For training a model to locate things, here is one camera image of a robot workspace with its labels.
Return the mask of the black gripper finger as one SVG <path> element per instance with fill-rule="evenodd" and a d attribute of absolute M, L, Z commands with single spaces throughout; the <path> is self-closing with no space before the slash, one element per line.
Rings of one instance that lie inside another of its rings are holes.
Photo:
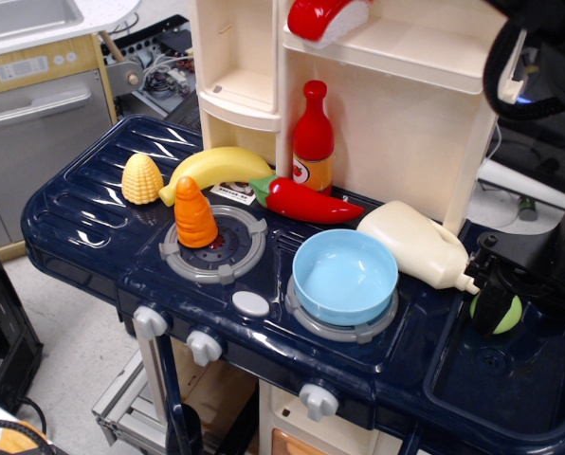
<path fill-rule="evenodd" d="M 496 276 L 490 277 L 477 295 L 472 316 L 475 330 L 491 336 L 511 309 L 515 295 Z"/>

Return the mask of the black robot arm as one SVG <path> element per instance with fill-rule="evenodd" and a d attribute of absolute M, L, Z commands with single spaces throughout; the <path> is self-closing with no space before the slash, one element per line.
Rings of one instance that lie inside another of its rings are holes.
<path fill-rule="evenodd" d="M 483 92 L 502 118 L 530 121 L 565 111 L 565 1 L 495 1 L 507 21 L 490 48 Z M 540 41 L 542 72 L 550 96 L 529 103 L 501 99 L 501 74 L 522 32 Z M 535 236 L 484 233 L 466 272 L 480 289 L 473 324 L 483 337 L 493 334 L 523 296 L 537 308 L 565 315 L 565 214 L 552 230 Z"/>

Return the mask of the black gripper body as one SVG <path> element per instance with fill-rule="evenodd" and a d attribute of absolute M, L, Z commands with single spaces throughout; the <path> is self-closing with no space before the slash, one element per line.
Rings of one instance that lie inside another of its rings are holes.
<path fill-rule="evenodd" d="M 487 303 L 509 303 L 515 296 L 565 302 L 565 232 L 485 232 L 466 274 Z"/>

